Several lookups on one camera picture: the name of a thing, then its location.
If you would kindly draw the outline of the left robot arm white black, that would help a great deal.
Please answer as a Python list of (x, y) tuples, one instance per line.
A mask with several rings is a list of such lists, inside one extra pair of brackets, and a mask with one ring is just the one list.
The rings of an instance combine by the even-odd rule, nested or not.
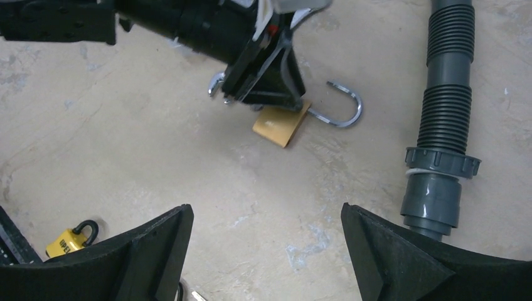
[(208, 94), (228, 102), (298, 112), (306, 88), (292, 46), (291, 13), (258, 27), (262, 3), (234, 1), (2, 1), (1, 36), (8, 41), (116, 43), (118, 27), (138, 25), (218, 60)]

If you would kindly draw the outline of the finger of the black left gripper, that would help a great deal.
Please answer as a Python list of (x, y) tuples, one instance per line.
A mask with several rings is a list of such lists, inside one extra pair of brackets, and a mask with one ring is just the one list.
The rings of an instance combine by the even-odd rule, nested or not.
[(276, 47), (257, 74), (247, 80), (241, 103), (299, 112), (305, 92), (293, 48), (286, 44)]

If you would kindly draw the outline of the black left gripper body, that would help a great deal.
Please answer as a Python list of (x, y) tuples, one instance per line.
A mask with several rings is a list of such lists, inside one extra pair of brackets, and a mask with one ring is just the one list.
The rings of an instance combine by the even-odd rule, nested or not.
[(289, 27), (291, 15), (275, 15), (274, 22), (269, 24), (266, 32), (260, 37), (261, 42), (249, 41), (236, 62), (228, 65), (225, 70), (225, 81), (222, 92), (229, 100), (241, 100), (241, 91), (247, 80), (256, 75), (266, 59), (276, 47), (290, 44), (291, 29)]

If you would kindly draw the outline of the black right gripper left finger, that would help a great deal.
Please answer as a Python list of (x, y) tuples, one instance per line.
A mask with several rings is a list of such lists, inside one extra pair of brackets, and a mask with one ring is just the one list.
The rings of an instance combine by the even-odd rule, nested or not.
[(43, 263), (1, 266), (1, 300), (183, 300), (194, 213), (184, 204)]

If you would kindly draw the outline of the silver keys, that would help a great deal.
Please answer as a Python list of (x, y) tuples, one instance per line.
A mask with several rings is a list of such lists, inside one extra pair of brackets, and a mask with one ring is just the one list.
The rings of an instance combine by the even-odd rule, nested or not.
[(193, 290), (184, 280), (181, 280), (175, 301), (207, 301), (207, 299), (196, 290)]

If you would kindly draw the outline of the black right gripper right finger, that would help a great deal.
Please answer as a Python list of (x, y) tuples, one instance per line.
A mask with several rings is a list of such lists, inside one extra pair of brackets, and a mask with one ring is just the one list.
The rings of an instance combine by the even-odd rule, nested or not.
[(435, 241), (344, 203), (341, 221), (363, 300), (531, 300), (531, 262)]

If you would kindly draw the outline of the yellow padlock black shackle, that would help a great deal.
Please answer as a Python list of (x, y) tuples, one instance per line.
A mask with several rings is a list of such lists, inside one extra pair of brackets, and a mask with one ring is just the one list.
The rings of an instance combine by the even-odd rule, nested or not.
[(55, 241), (50, 243), (45, 254), (48, 258), (63, 256), (93, 245), (99, 233), (96, 221), (88, 219), (74, 228), (66, 229)]

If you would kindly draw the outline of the brass padlock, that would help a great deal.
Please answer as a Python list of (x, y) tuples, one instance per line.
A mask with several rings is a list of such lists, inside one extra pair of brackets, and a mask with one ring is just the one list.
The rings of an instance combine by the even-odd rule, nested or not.
[(264, 108), (260, 111), (252, 130), (259, 136), (285, 148), (295, 136), (305, 116), (310, 115), (325, 124), (344, 129), (354, 125), (363, 114), (363, 99), (353, 89), (334, 80), (327, 81), (327, 85), (347, 95), (355, 103), (355, 111), (347, 120), (332, 119), (311, 107), (309, 101), (304, 101), (300, 112), (291, 112), (281, 108)]

